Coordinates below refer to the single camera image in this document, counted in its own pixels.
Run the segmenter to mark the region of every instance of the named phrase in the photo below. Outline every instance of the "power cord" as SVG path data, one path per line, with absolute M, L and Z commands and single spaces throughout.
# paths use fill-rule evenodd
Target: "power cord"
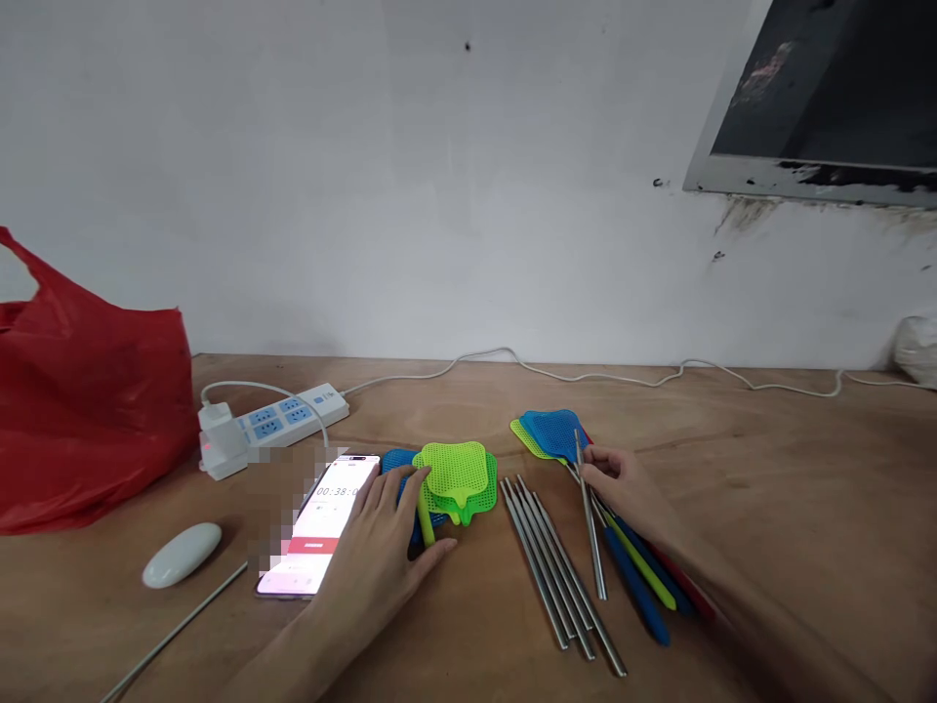
M 509 353 L 511 358 L 513 358 L 515 362 L 523 366 L 528 371 L 533 371 L 534 373 L 539 373 L 542 376 L 549 376 L 550 378 L 556 379 L 557 381 L 565 381 L 567 383 L 575 383 L 576 381 L 582 381 L 587 378 L 604 378 L 604 379 L 610 379 L 612 381 L 621 381 L 623 383 L 638 384 L 639 386 L 645 386 L 647 388 L 659 388 L 668 381 L 672 381 L 673 379 L 680 378 L 683 375 L 683 371 L 686 369 L 687 364 L 703 364 L 705 366 L 711 366 L 712 368 L 717 368 L 720 371 L 725 371 L 725 373 L 729 374 L 729 376 L 733 376 L 739 379 L 739 381 L 741 381 L 742 383 L 744 383 L 746 386 L 749 387 L 750 391 L 766 391 L 767 389 L 778 389 L 781 391 L 791 391 L 792 393 L 802 393 L 804 395 L 813 395 L 814 397 L 836 397 L 837 395 L 839 395 L 839 392 L 842 390 L 842 377 L 843 376 L 845 376 L 850 381 L 855 381 L 856 383 L 863 384 L 864 386 L 907 386 L 908 388 L 919 388 L 919 389 L 925 389 L 926 391 L 934 390 L 928 386 L 923 386 L 922 384 L 908 383 L 906 381 L 863 381 L 862 379 L 858 379 L 855 376 L 850 376 L 849 374 L 845 372 L 844 369 L 839 369 L 838 371 L 836 371 L 835 386 L 833 390 L 830 391 L 829 393 L 817 393 L 815 391 L 805 391 L 804 389 L 794 388 L 793 386 L 785 386 L 783 384 L 762 384 L 760 386 L 756 386 L 747 378 L 745 378 L 745 376 L 742 376 L 741 374 L 738 374 L 735 371 L 731 371 L 730 369 L 727 369 L 725 366 L 721 366 L 717 363 L 713 363 L 712 361 L 706 361 L 705 359 L 697 359 L 697 358 L 685 359 L 682 363 L 680 363 L 679 370 L 677 370 L 676 373 L 672 373 L 670 376 L 665 376 L 660 381 L 653 381 L 653 382 L 642 381 L 640 379 L 628 378 L 627 376 L 613 376 L 612 374 L 602 374 L 602 373 L 588 373 L 588 374 L 583 374 L 582 376 L 568 377 L 568 376 L 560 376 L 558 374 L 550 373 L 549 371 L 545 371 L 544 369 L 539 369 L 535 366 L 531 366 L 530 364 L 524 363 L 523 361 L 520 360 L 520 358 L 518 358 L 517 353 L 510 347 L 497 347 L 495 349 L 486 350 L 486 351 L 472 351 L 470 353 L 463 354 L 462 356 L 458 356 L 454 358 L 452 361 L 450 361 L 449 365 L 446 366 L 444 369 L 442 369 L 442 371 L 437 371 L 436 373 L 426 374 L 426 376 L 384 376 L 383 378 L 374 379 L 372 381 L 366 381 L 365 383 L 359 384 L 353 388 L 348 389 L 347 391 L 342 391 L 341 395 L 342 397 L 345 397 L 349 393 L 360 391 L 361 389 L 365 389 L 368 386 L 374 386 L 375 384 L 379 384 L 383 381 L 424 381 L 427 379 L 438 378 L 442 376 L 443 374 L 449 373 L 449 371 L 452 370 L 452 367 L 455 366 L 459 361 L 462 361 L 463 359 L 467 359 L 471 356 L 486 356 L 488 354 L 493 354 L 497 352 Z
M 316 410 L 315 407 L 311 403 L 306 402 L 298 395 L 294 393 L 290 393 L 289 391 L 285 391 L 284 389 L 278 388 L 276 386 L 270 386 L 268 384 L 262 384 L 262 383 L 255 383 L 254 381 L 218 381 L 216 383 L 209 384 L 208 386 L 202 389 L 201 397 L 202 397 L 203 405 L 207 407 L 208 405 L 211 404 L 208 400 L 208 391 L 210 391 L 213 388 L 218 388 L 219 386 L 251 386 L 252 388 L 262 388 L 262 389 L 267 389 L 268 391 L 276 391 L 277 393 L 283 393 L 284 395 L 288 397 L 294 398 L 301 404 L 305 405 L 309 410 L 312 411 L 312 414 L 315 415 L 316 419 L 319 421 L 319 427 L 322 429 L 322 444 L 326 449 L 328 449 L 329 431 L 326 430 L 325 428 L 325 421 L 322 420 L 322 416 L 319 415 L 318 410 Z M 166 647 L 166 645 L 169 644 L 169 642 L 171 642 L 173 638 L 176 635 L 178 635 L 184 629 L 186 625 L 188 625 L 192 620 L 194 620 L 195 617 L 202 610 L 208 607 L 209 603 L 211 603 L 212 600 L 217 598 L 224 589 L 230 586 L 231 583 L 233 583 L 234 580 L 237 579 L 238 576 L 240 576 L 242 573 L 244 573 L 247 570 L 247 565 L 248 565 L 247 561 L 245 561 L 240 566 L 238 566 L 237 569 L 234 571 L 234 573 L 232 573 L 230 576 L 228 576 L 224 580 L 224 583 L 222 583 L 217 589 L 215 589 L 215 591 L 212 592 L 212 594 L 209 597 L 204 599 L 194 610 L 192 610 L 188 615 L 186 615 L 185 619 L 179 625 L 177 625 L 176 628 L 169 635 L 167 635 L 161 643 L 157 644 L 153 649 L 151 649 L 151 651 L 143 659 L 140 660 L 140 663 L 137 666 L 135 666 L 130 671 L 130 673 L 121 680 L 121 682 L 118 685 L 112 688 L 110 692 L 104 698 L 101 699 L 101 703 L 108 703 L 108 701 L 113 700 L 113 698 L 116 695 L 118 695 L 124 689 L 124 687 L 127 686 L 127 684 L 129 684 L 130 682 L 134 680 L 137 674 L 139 674 L 153 659 L 155 659 L 159 655 L 159 653 Z
M 704 366 L 711 366 L 712 368 L 717 368 L 720 371 L 724 371 L 725 373 L 729 374 L 729 376 L 737 378 L 739 381 L 744 383 L 749 388 L 750 391 L 766 391 L 768 389 L 778 389 L 780 391 L 802 393 L 803 395 L 812 395 L 814 397 L 836 397 L 837 395 L 839 395 L 839 392 L 842 391 L 842 377 L 843 376 L 845 376 L 850 381 L 854 381 L 855 383 L 862 384 L 864 386 L 905 386 L 908 388 L 924 389 L 926 391 L 934 390 L 922 384 L 908 383 L 905 381 L 864 381 L 862 379 L 856 378 L 855 376 L 850 376 L 849 374 L 845 372 L 844 369 L 839 369 L 838 371 L 835 372 L 835 386 L 833 390 L 830 391 L 829 393 L 818 393 L 815 391 L 806 391 L 804 389 L 794 388 L 793 386 L 785 386 L 783 384 L 761 384 L 760 386 L 756 386 L 755 384 L 753 384 L 751 381 L 749 381 L 747 378 L 745 378 L 741 374 L 736 373 L 735 371 L 732 371 L 730 369 L 727 369 L 725 366 L 721 366 L 720 364 L 713 363 L 712 361 L 706 361 L 705 359 L 697 359 L 697 358 L 688 358 L 684 360 L 680 364 L 679 369 L 675 373 L 672 373 L 669 376 L 665 376 L 659 381 L 653 381 L 653 382 L 642 381 L 641 379 L 628 378 L 626 376 L 614 376 L 612 374 L 603 374 L 603 373 L 587 373 L 581 376 L 568 377 L 568 376 L 560 376 L 558 374 L 550 373 L 549 371 L 545 371 L 544 369 L 539 369 L 539 368 L 536 368 L 535 366 L 531 366 L 530 364 L 524 363 L 517 356 L 517 353 L 510 347 L 497 347 L 491 350 L 472 351 L 470 353 L 462 354 L 462 356 L 458 356 L 454 358 L 452 361 L 450 361 L 449 365 L 446 366 L 441 371 L 437 371 L 436 373 L 426 374 L 425 376 L 384 376 L 382 378 L 373 379 L 372 381 L 366 381 L 365 383 L 358 384 L 357 386 L 354 386 L 348 389 L 347 391 L 342 391 L 341 396 L 345 397 L 349 395 L 350 393 L 361 391 L 362 389 L 368 388 L 369 386 L 374 386 L 375 384 L 379 384 L 384 381 L 426 381 L 428 379 L 439 378 L 440 376 L 449 373 L 449 371 L 451 371 L 452 368 L 458 362 L 464 359 L 467 359 L 473 356 L 487 356 L 488 354 L 493 354 L 497 352 L 507 352 L 508 354 L 510 354 L 511 358 L 513 358 L 515 362 L 520 364 L 523 368 L 527 369 L 528 371 L 532 371 L 534 373 L 538 373 L 543 376 L 549 376 L 550 378 L 555 379 L 557 381 L 564 381 L 567 383 L 575 383 L 577 381 L 583 381 L 587 378 L 603 378 L 603 379 L 609 379 L 611 381 L 621 381 L 622 383 L 638 384 L 639 386 L 645 386 L 647 388 L 660 388 L 663 384 L 667 383 L 668 381 L 672 381 L 673 379 L 678 379 L 681 376 L 683 376 L 683 372 L 686 370 L 686 367 L 688 364 L 703 364 Z M 285 391 L 284 389 L 278 388 L 276 386 L 271 386 L 269 384 L 256 383 L 254 381 L 217 381 L 216 383 L 209 384 L 208 386 L 202 389 L 202 393 L 201 393 L 202 404 L 206 406 L 210 405 L 211 403 L 208 400 L 208 391 L 210 391 L 211 389 L 219 388 L 221 386 L 250 386 L 252 388 L 261 388 L 261 389 L 266 389 L 268 391 L 276 391 L 277 393 L 282 393 L 283 395 L 286 395 L 287 397 L 294 398 L 295 400 L 297 400 L 298 402 L 300 402 L 301 404 L 309 408 L 309 410 L 312 411 L 312 414 L 319 421 L 319 426 L 322 429 L 322 443 L 326 448 L 328 448 L 329 432 L 328 430 L 326 430 L 325 422 L 322 420 L 322 416 L 319 415 L 318 411 L 315 409 L 313 405 L 306 402 L 298 395 L 294 393 L 290 393 L 289 391 Z M 140 661 L 140 663 L 136 667 L 134 667 L 133 670 L 131 670 L 131 672 L 126 677 L 124 677 L 124 679 L 117 686 L 115 686 L 104 698 L 102 698 L 101 703 L 108 703 L 108 701 L 112 700 L 114 696 L 120 693 L 120 691 L 123 690 L 123 688 L 129 682 L 131 682 L 134 679 L 134 677 L 147 664 L 149 664 L 149 662 L 151 662 L 154 658 L 156 658 L 159 652 L 161 652 L 163 648 L 165 648 L 165 646 L 169 644 L 169 642 L 172 641 L 172 639 L 179 632 L 181 632 L 186 625 L 188 625 L 188 623 L 194 620 L 195 617 L 202 610 L 204 610 L 210 602 L 212 602 L 212 600 L 214 600 L 225 588 L 227 588 L 238 576 L 240 576 L 246 570 L 247 570 L 247 561 L 241 564 L 234 573 L 228 576 L 227 579 L 224 581 L 224 583 L 222 583 L 214 591 L 214 593 L 212 593 L 209 597 L 204 599 L 201 602 L 201 604 L 198 605 L 198 607 L 192 610 L 192 612 L 190 612 L 185 617 L 185 619 L 179 625 L 176 626 L 176 629 L 173 630 L 169 635 L 167 635 L 166 638 L 161 643 L 157 644 Z

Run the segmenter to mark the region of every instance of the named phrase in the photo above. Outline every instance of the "white mouse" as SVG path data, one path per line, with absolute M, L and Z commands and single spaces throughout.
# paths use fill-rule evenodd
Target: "white mouse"
M 182 581 L 211 554 L 222 540 L 222 529 L 213 522 L 192 525 L 180 532 L 143 570 L 143 584 L 167 588 Z

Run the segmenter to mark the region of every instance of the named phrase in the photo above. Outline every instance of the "phone screen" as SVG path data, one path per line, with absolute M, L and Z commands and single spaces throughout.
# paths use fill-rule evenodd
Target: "phone screen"
M 286 555 L 261 577 L 258 594 L 303 598 L 318 592 L 358 489 L 380 461 L 346 454 L 332 462 L 306 497 Z

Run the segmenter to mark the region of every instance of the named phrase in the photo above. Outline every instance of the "right hand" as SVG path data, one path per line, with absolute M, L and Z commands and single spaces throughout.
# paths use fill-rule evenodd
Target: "right hand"
M 583 453 L 583 478 L 638 534 L 674 547 L 685 527 L 670 501 L 633 452 L 590 444 Z

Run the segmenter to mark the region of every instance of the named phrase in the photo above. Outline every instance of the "power strip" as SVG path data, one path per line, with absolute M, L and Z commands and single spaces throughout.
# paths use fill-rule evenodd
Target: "power strip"
M 330 384 L 316 386 L 297 395 L 315 406 L 326 427 L 348 416 L 348 404 Z M 198 468 L 214 480 L 222 480 L 246 469 L 253 449 L 290 446 L 319 432 L 319 421 L 312 411 L 295 398 L 280 400 L 247 415 L 241 415 L 237 422 L 244 431 L 247 450 L 235 457 L 226 458 L 221 451 L 212 446 L 204 432 L 199 435 L 202 460 L 198 463 Z

